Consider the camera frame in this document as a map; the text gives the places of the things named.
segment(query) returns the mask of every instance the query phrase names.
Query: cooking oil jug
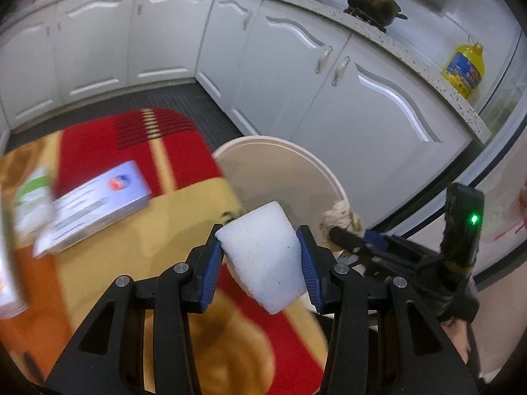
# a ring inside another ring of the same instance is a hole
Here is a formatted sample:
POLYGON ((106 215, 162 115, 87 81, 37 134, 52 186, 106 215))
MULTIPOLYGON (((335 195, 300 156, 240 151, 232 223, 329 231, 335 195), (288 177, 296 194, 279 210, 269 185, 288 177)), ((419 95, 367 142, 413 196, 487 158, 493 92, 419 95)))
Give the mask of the cooking oil jug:
POLYGON ((479 43, 473 43, 459 46, 442 72, 442 76, 465 99, 471 96, 485 74, 482 56, 483 46, 479 43))

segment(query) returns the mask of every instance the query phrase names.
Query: speckled countertop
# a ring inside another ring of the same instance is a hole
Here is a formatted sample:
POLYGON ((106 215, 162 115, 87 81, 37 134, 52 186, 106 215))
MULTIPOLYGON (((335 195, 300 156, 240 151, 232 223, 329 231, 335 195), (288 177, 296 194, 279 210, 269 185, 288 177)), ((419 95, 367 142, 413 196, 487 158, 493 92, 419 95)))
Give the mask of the speckled countertop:
MULTIPOLYGON (((61 0, 41 0, 18 13, 11 15, 0 25, 0 34, 25 16, 40 10, 46 6, 61 0)), ((349 28, 354 33, 377 44, 381 49, 400 60, 411 71, 421 77, 426 83, 434 88, 440 96, 452 107, 458 118, 465 124, 468 130, 481 142, 485 143, 491 137, 487 125, 471 105, 441 76, 436 68, 430 67, 423 60, 416 57, 407 47, 393 39, 389 35, 379 31, 377 28, 362 22, 361 20, 344 13, 338 8, 325 5, 316 0, 278 0, 291 5, 309 10, 326 19, 339 23, 349 28)))

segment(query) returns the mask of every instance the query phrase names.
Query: white cabinet door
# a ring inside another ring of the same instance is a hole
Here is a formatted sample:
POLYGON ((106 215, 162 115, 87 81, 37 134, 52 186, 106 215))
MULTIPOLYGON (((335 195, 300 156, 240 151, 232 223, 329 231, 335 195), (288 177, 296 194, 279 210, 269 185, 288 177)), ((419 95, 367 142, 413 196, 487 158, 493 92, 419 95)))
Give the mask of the white cabinet door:
POLYGON ((429 86, 355 35, 293 138, 335 173, 366 226, 420 192, 470 140, 429 86))
POLYGON ((136 0, 130 85, 194 77, 212 0, 136 0))
POLYGON ((55 9, 31 14, 0 37, 0 96, 12 128, 62 104, 53 56, 55 9))
POLYGON ((0 156, 4 154, 10 133, 11 130, 9 129, 9 125, 7 124, 7 119, 5 117, 4 112, 2 111, 2 103, 0 102, 0 156))
POLYGON ((262 0, 215 0, 196 79, 225 112, 230 110, 240 80, 243 49, 262 0))
POLYGON ((126 87, 133 0, 64 0, 55 38, 64 102, 126 87))
POLYGON ((349 34, 307 11, 264 1, 227 115, 245 134, 291 138, 349 34))

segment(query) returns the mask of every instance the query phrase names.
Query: blue gripper pad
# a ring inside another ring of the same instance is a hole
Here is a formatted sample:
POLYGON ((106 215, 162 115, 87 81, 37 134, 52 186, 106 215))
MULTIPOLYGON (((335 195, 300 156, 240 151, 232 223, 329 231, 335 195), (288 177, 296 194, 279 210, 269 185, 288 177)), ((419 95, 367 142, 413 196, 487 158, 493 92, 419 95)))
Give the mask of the blue gripper pad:
POLYGON ((223 261, 223 249, 215 234, 221 228, 221 224, 215 224, 206 244, 192 248, 186 259, 192 279, 181 287, 180 298, 189 313, 204 313, 214 298, 223 261))
POLYGON ((384 239, 384 235, 381 235, 373 230, 366 230, 364 233, 364 241, 370 242, 378 250, 386 251, 388 249, 388 242, 384 239))
POLYGON ((308 226, 297 230, 300 241, 302 274, 311 304, 318 313, 334 313, 340 306, 342 292, 331 281, 330 270, 337 263, 331 251, 317 245, 308 226))
POLYGON ((222 261, 223 250, 221 249, 220 241, 216 240, 205 273, 203 274, 203 279, 201 280, 201 298, 199 300, 201 313, 207 310, 207 307, 212 303, 222 261))

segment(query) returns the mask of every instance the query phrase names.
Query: floor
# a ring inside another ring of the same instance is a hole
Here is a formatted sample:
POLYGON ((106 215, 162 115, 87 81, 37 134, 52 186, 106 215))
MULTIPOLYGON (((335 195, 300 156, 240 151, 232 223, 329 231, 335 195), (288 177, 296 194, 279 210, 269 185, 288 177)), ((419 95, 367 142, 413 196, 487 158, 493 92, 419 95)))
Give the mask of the floor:
POLYGON ((164 107, 189 117, 211 149, 243 136, 198 83, 125 94, 53 117, 10 137, 6 153, 68 126, 131 109, 164 107))

